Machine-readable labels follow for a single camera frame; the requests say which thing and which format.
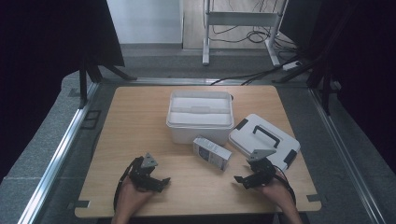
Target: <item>wooden board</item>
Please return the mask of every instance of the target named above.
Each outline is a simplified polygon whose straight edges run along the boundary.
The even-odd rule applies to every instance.
[[[293,135],[277,91],[271,86],[172,86],[120,87],[109,109],[93,155],[80,201],[78,217],[112,217],[118,180],[130,162],[149,152],[159,163],[151,174],[170,184],[137,212],[137,216],[272,213],[276,209],[254,189],[246,190],[233,176],[251,175],[246,158],[230,143],[233,155],[225,172],[192,153],[192,145],[174,144],[166,126],[172,90],[227,91],[233,96],[234,123],[251,113]],[[300,211],[317,211],[320,202],[309,202],[316,189],[301,152],[286,175]]]

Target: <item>metal frame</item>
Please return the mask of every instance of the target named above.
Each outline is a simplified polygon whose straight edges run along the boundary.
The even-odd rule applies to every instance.
[[[238,26],[266,26],[271,27],[269,39],[266,39],[267,47],[271,61],[275,67],[280,66],[279,59],[274,51],[274,42],[276,34],[282,21],[283,12],[285,11],[287,0],[283,0],[281,9],[277,13],[262,12],[221,12],[210,11],[210,0],[206,0],[205,6],[205,38],[203,46],[202,64],[209,65],[209,26],[210,25],[238,25]]]
[[[99,84],[97,83],[91,84],[88,92],[88,96],[90,99],[95,95],[98,86]],[[91,103],[92,100],[88,101],[87,105],[84,106],[84,108],[77,110],[69,127],[66,130],[66,133],[64,134],[64,137],[61,140],[61,143],[59,144],[51,161],[49,162],[49,166],[47,167],[40,182],[38,183],[37,188],[35,189],[35,192],[33,193],[29,203],[26,205],[21,215],[21,218],[18,221],[19,224],[33,223],[35,221],[35,217],[40,211],[42,205],[44,204],[44,201],[50,192],[50,188],[56,178],[56,175],[61,170],[67,152],[69,151],[70,146],[77,135],[78,128],[84,120],[84,117],[87,114]]]

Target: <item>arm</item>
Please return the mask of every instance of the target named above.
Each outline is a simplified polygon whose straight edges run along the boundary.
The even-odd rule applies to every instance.
[[[280,172],[276,172],[276,174],[285,179],[285,176],[283,176]],[[290,193],[279,180],[273,179],[266,186],[257,187],[257,190],[262,193],[269,201],[282,209],[282,212],[287,217],[289,224],[303,223]]]
[[[127,176],[122,181],[117,210],[111,219],[111,224],[126,224],[130,217],[154,195],[153,191],[139,191]]]

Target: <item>metal stand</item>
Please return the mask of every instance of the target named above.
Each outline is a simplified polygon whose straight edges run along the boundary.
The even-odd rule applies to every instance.
[[[103,77],[97,65],[98,63],[91,57],[84,56],[81,59],[79,65],[79,87],[80,87],[80,103],[79,109],[82,109],[88,103],[87,97],[87,72],[88,76],[94,83],[99,83],[102,81]],[[115,75],[123,78],[124,80],[133,81],[137,80],[137,77],[131,77],[123,73],[120,69],[116,68],[114,65],[103,64],[105,68],[113,72]]]
[[[265,40],[265,46],[270,54],[275,67],[280,66],[279,59],[273,49],[276,34],[279,30],[280,21],[286,7],[287,0],[284,0],[281,9],[277,13],[254,13],[254,12],[221,12],[210,11],[210,0],[206,0],[205,7],[205,39],[203,47],[203,65],[209,65],[209,26],[210,25],[230,25],[230,26],[265,26],[271,27],[271,35]]]

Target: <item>black cable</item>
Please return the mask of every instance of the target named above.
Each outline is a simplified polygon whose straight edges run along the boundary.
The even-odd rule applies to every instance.
[[[224,80],[227,80],[227,79],[231,79],[231,78],[238,79],[238,78],[244,78],[244,77],[253,77],[253,76],[257,76],[257,75],[259,75],[259,74],[261,74],[261,73],[262,73],[262,72],[256,73],[256,74],[251,74],[251,75],[239,76],[239,77],[224,77],[224,78],[221,78],[221,79],[219,79],[219,80],[216,80],[215,82],[212,82],[212,83],[210,84],[210,86],[213,86],[213,85],[215,85],[216,83],[219,83],[219,82],[224,81]]]
[[[91,147],[91,160],[93,159],[93,153],[95,152],[96,146],[97,146],[98,141],[99,141],[99,136],[100,136],[102,130],[103,130],[103,128],[101,128],[99,130],[99,132],[96,134],[95,138],[93,139],[93,144],[92,144],[92,147]]]
[[[283,49],[294,49],[294,50],[297,50],[297,46],[294,43],[287,42],[287,43],[290,43],[290,44],[294,45],[295,48],[291,48],[291,47],[285,47],[285,46],[281,45],[278,41],[283,41],[283,42],[286,42],[286,41],[282,40],[282,39],[279,39],[278,37],[276,37],[274,41],[275,41],[277,47],[280,48],[280,49],[283,48]]]
[[[261,40],[253,40],[253,39],[251,39],[251,37],[254,36],[254,35],[258,36]],[[263,32],[263,31],[256,31],[256,30],[254,30],[254,27],[253,27],[252,31],[247,33],[247,39],[250,42],[255,43],[255,44],[260,44],[260,43],[264,42],[268,37],[269,37],[269,35],[267,33]]]
[[[275,42],[275,47],[277,49],[283,49],[283,50],[288,51],[288,52],[298,52],[297,48],[289,48],[289,47],[282,46],[276,40],[274,42]]]
[[[124,173],[120,177],[119,183],[117,184],[116,193],[114,194],[114,199],[113,199],[114,211],[116,211],[116,209],[117,209],[117,201],[119,200],[119,195],[120,195],[120,190],[121,190],[121,187],[122,187],[122,182],[128,176],[129,172],[131,171],[133,163],[134,162],[132,161],[131,164],[125,169]]]
[[[282,59],[283,61],[288,61],[288,60],[290,60],[290,59],[286,59],[286,58],[282,57],[282,55],[280,55],[281,53],[285,53],[285,52],[290,53],[290,52],[292,52],[292,51],[289,51],[289,50],[281,50],[281,51],[278,51],[278,52],[277,52],[277,57],[279,57],[279,58]]]
[[[261,78],[263,78],[263,77],[266,77],[266,76],[270,75],[271,73],[273,73],[273,72],[275,72],[275,71],[281,69],[281,68],[283,67],[283,65],[288,64],[288,63],[291,63],[291,62],[294,62],[298,57],[299,57],[299,56],[296,55],[296,56],[290,58],[289,60],[287,60],[286,62],[282,63],[282,64],[281,64],[280,66],[278,66],[278,67],[275,67],[275,68],[273,68],[273,69],[271,69],[271,70],[269,70],[269,71],[263,72],[261,75],[258,75],[258,76],[256,76],[256,77],[253,77],[253,78],[250,78],[250,79],[246,80],[245,82],[243,82],[243,83],[241,84],[241,86],[248,85],[248,84],[250,84],[251,82],[253,82],[253,81],[256,80],[256,79],[261,79]]]
[[[203,0],[203,3],[202,3],[202,14],[203,14],[203,17],[202,17],[202,19],[203,19],[203,22],[204,22],[204,29],[206,29],[206,25],[205,25],[205,0]]]
[[[276,38],[277,40],[279,40],[279,41],[282,41],[282,42],[285,42],[285,43],[288,43],[288,44],[292,44],[292,45],[296,45],[295,43],[293,43],[293,42],[289,42],[289,41],[287,41],[287,40],[283,40],[283,39],[280,39],[280,38]]]
[[[240,40],[224,40],[224,39],[213,39],[213,38],[209,37],[209,39],[211,41],[221,41],[221,42],[226,42],[226,43],[239,43],[239,42],[242,42],[242,41],[244,41],[244,40],[246,40],[248,38],[245,37],[245,38],[240,39]]]
[[[215,35],[221,35],[221,34],[224,34],[224,33],[226,33],[226,32],[229,32],[229,31],[235,29],[236,27],[238,27],[238,26],[234,26],[234,27],[232,27],[232,28],[230,28],[230,29],[227,29],[227,30],[225,30],[225,31],[216,32],[216,31],[215,31],[215,26],[212,25],[212,31],[213,31],[213,33],[214,33]]]
[[[231,6],[231,0],[228,0],[228,5],[230,6],[231,10],[233,11],[233,7]]]
[[[285,177],[285,179],[283,179],[281,176],[275,174],[274,178],[279,180],[284,186],[285,188],[289,191],[291,198],[294,201],[294,205],[296,204],[296,195],[294,193],[293,188],[291,187],[288,178],[286,177],[285,173],[277,166],[274,165],[274,167]]]
[[[265,8],[262,9],[262,7],[264,6],[264,2],[265,2],[265,0],[262,0],[262,5],[260,6],[259,12],[265,11],[265,9],[267,8],[267,6],[268,6],[268,0],[267,0],[266,3],[265,3]]]
[[[258,1],[257,4],[254,6],[254,8],[256,8],[256,6],[258,6],[259,3],[262,2],[262,1],[263,1],[263,0]]]
[[[275,4],[274,4],[273,13],[275,12],[276,3],[277,3],[277,0],[275,1]]]

